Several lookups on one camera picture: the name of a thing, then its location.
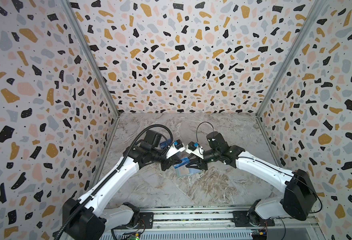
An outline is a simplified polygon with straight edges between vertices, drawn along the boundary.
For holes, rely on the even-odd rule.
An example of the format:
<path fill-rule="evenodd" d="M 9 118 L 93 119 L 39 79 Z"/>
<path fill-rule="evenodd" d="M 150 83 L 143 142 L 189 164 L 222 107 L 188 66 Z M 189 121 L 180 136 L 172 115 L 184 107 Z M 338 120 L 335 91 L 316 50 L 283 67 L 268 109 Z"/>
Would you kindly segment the green card holder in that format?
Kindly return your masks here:
<path fill-rule="evenodd" d="M 202 172 L 201 170 L 194 169 L 194 168 L 187 168 L 186 166 L 178 167 L 175 170 L 176 170 L 176 175 L 178 177 L 191 176 Z"/>

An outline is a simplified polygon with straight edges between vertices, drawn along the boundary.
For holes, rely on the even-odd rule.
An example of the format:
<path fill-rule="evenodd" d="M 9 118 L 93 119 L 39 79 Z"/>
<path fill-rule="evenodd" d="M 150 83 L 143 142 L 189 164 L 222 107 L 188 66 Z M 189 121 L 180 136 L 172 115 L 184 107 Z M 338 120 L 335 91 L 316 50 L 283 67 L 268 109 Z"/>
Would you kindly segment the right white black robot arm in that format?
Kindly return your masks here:
<path fill-rule="evenodd" d="M 210 146 L 207 151 L 199 143 L 188 144 L 188 168 L 207 170 L 209 163 L 219 161 L 253 174 L 281 192 L 280 197 L 255 200 L 245 215 L 246 223 L 258 227 L 270 218 L 284 216 L 305 221 L 312 213 L 318 196 L 307 172 L 283 169 L 255 157 L 242 147 L 229 146 L 222 134 L 216 131 L 209 133 L 207 140 Z"/>

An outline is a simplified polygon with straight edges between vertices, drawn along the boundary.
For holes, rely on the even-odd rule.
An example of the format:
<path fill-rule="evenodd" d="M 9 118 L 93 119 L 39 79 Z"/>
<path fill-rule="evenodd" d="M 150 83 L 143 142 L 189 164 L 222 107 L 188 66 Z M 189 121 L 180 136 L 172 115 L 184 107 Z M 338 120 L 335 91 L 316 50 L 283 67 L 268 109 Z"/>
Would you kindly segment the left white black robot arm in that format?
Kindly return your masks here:
<path fill-rule="evenodd" d="M 159 163 L 163 171 L 181 163 L 178 153 L 185 147 L 181 140 L 170 135 L 169 144 L 159 149 L 162 134 L 155 128 L 170 131 L 164 125 L 151 125 L 139 133 L 126 148 L 118 163 L 88 192 L 77 200 L 68 199 L 63 205 L 63 223 L 54 233 L 59 240 L 66 233 L 74 240 L 98 240 L 108 231 L 119 226 L 133 228 L 139 221 L 140 209 L 130 203 L 106 210 L 107 204 L 124 183 L 143 167 Z"/>

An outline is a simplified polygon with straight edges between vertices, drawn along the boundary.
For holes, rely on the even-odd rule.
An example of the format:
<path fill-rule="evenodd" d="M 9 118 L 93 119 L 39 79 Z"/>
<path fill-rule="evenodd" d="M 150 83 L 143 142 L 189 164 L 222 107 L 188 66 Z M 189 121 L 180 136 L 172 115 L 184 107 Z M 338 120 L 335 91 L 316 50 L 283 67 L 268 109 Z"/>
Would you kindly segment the dark blue credit card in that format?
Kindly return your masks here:
<path fill-rule="evenodd" d="M 160 149 L 167 148 L 167 147 L 170 146 L 170 144 L 171 144 L 171 140 L 166 140 L 166 141 L 164 141 L 164 142 L 161 142 L 161 143 L 160 143 Z"/>

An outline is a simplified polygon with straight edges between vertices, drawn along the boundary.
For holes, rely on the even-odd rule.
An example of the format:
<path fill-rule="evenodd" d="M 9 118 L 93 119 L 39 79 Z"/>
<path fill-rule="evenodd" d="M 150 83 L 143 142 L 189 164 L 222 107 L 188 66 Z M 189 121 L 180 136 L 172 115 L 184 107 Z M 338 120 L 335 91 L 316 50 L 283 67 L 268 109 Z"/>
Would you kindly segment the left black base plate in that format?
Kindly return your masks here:
<path fill-rule="evenodd" d="M 121 225 L 115 228 L 115 230 L 143 230 L 152 229 L 154 223 L 153 212 L 140 212 L 134 214 L 134 219 L 131 220 L 127 225 Z"/>

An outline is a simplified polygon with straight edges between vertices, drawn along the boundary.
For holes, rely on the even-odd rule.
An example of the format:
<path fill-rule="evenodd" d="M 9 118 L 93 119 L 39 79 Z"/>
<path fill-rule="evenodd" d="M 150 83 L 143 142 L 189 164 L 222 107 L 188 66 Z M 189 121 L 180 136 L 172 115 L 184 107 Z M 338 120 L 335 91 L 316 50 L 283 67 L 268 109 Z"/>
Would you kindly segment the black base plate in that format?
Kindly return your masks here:
<path fill-rule="evenodd" d="M 264 220 L 255 212 L 233 211 L 232 222 L 236 227 L 274 227 L 273 219 Z"/>
<path fill-rule="evenodd" d="M 140 212 L 134 214 L 134 219 L 131 220 L 127 225 L 121 225 L 115 228 L 115 230 L 143 230 L 152 229 L 154 223 L 153 212 Z"/>

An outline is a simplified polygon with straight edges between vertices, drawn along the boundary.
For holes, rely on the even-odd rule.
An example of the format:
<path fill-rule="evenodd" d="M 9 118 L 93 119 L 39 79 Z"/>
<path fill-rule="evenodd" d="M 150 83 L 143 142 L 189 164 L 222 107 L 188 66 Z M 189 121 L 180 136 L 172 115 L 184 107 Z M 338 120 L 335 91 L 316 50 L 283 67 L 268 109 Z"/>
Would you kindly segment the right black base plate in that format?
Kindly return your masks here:
<path fill-rule="evenodd" d="M 232 222 L 236 227 L 274 227 L 273 219 L 264 220 L 255 212 L 233 211 Z"/>

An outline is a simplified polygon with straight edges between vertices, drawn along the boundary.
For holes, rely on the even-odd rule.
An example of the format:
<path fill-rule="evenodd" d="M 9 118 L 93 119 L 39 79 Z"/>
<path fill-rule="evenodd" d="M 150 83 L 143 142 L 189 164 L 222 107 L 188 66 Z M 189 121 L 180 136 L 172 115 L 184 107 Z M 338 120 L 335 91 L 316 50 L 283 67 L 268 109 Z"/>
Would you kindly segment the aluminium rail frame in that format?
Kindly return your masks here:
<path fill-rule="evenodd" d="M 274 227 L 236 227 L 233 211 L 248 206 L 147 208 L 153 212 L 152 229 L 109 230 L 103 240 L 323 240 L 315 219 L 301 222 L 291 217 L 271 218 Z"/>

